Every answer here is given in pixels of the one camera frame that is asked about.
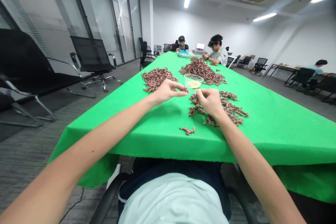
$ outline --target gray shirt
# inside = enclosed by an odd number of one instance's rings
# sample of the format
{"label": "gray shirt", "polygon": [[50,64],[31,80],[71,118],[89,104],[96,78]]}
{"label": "gray shirt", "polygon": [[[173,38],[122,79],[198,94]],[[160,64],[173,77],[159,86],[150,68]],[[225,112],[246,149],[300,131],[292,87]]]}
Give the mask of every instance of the gray shirt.
{"label": "gray shirt", "polygon": [[209,56],[215,60],[220,60],[220,63],[226,66],[228,56],[226,55],[226,51],[223,51],[222,48],[219,48],[217,52],[213,51]]}

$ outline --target seated person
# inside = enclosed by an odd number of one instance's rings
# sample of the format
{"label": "seated person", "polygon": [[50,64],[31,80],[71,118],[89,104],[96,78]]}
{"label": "seated person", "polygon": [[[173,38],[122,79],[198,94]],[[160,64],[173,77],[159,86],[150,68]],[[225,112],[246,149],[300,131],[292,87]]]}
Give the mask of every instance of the seated person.
{"label": "seated person", "polygon": [[186,44],[184,36],[178,38],[178,43],[175,43],[175,46],[172,47],[171,51],[179,52],[180,50],[189,50],[189,46]]}
{"label": "seated person", "polygon": [[[216,119],[222,140],[231,147],[270,223],[306,224],[272,167],[225,113],[219,91],[198,89],[196,94],[204,111]],[[48,164],[2,213],[0,223],[58,224],[83,175],[152,108],[173,97],[188,100],[186,96],[182,84],[164,80],[154,93],[87,133]],[[220,166],[217,162],[137,159],[134,173],[120,189],[118,198],[125,204],[119,206],[118,223],[228,224],[231,207]]]}
{"label": "seated person", "polygon": [[219,34],[213,36],[209,41],[208,46],[212,48],[212,53],[209,55],[203,54],[205,60],[209,60],[211,63],[222,64],[226,66],[228,61],[227,52],[221,49],[223,37]]}
{"label": "seated person", "polygon": [[[320,59],[319,61],[317,61],[315,63],[314,66],[305,66],[305,68],[309,68],[309,69],[315,70],[315,73],[314,73],[313,76],[315,76],[316,74],[326,76],[328,73],[324,72],[321,69],[321,67],[323,67],[324,65],[327,65],[327,64],[328,64],[328,61],[326,61],[324,59]],[[303,85],[303,87],[304,88],[307,87],[307,84],[309,84],[312,87],[311,90],[314,90],[313,86],[317,84],[317,80],[311,78],[306,84]]]}

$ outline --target pile of dried plant material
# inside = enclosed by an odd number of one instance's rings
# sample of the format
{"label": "pile of dried plant material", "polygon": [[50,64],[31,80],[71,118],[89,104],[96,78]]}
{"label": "pile of dried plant material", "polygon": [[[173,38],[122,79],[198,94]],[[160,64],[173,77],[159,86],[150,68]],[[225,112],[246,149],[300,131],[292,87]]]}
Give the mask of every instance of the pile of dried plant material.
{"label": "pile of dried plant material", "polygon": [[195,133],[195,126],[192,130],[187,129],[186,127],[180,128],[180,130],[184,130],[186,135],[190,135],[190,133]]}
{"label": "pile of dried plant material", "polygon": [[171,81],[178,82],[179,80],[176,79],[171,72],[168,71],[168,68],[155,68],[150,72],[144,72],[142,78],[146,82],[145,85],[148,88],[143,87],[143,89],[147,93],[152,93],[163,83],[165,79],[169,79]]}
{"label": "pile of dried plant material", "polygon": [[181,74],[195,74],[204,78],[203,83],[206,85],[215,84],[219,86],[222,83],[227,84],[225,77],[221,74],[215,73],[207,64],[204,63],[203,58],[192,57],[191,63],[183,66],[179,71]]}
{"label": "pile of dried plant material", "polygon": [[[248,113],[244,112],[242,108],[233,105],[229,101],[229,99],[233,101],[238,101],[237,95],[235,95],[234,93],[230,93],[228,91],[220,91],[219,93],[221,95],[220,100],[222,102],[223,109],[227,113],[231,121],[237,126],[243,124],[243,118],[238,117],[239,116],[248,117],[249,116]],[[203,114],[206,116],[206,122],[204,122],[204,124],[218,127],[218,124],[216,123],[215,119],[203,110],[203,107],[199,103],[196,94],[193,94],[190,97],[190,100],[191,103],[195,104],[195,107],[189,107],[190,109],[189,116],[194,116],[196,113]]]}

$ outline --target cable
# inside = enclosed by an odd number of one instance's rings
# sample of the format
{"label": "cable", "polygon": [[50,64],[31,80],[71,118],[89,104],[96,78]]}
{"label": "cable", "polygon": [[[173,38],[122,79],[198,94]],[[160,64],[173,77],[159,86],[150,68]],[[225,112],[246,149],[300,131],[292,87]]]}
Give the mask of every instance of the cable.
{"label": "cable", "polygon": [[63,218],[61,219],[60,223],[64,220],[64,218],[65,218],[66,215],[70,212],[70,210],[71,210],[77,203],[79,203],[79,202],[82,201],[82,199],[83,199],[83,193],[84,193],[84,187],[82,187],[82,194],[81,194],[81,196],[80,196],[79,201],[77,201],[75,204],[72,205],[72,207],[69,208],[69,210],[65,213],[65,215],[64,215]]}

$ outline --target plastic bag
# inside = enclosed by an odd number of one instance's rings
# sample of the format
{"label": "plastic bag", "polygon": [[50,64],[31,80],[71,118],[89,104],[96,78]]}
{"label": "plastic bag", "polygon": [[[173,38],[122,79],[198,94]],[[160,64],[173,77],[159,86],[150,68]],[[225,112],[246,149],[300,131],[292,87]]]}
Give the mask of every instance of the plastic bag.
{"label": "plastic bag", "polygon": [[190,54],[184,49],[180,50],[178,52],[177,56],[179,56],[181,58],[190,58]]}

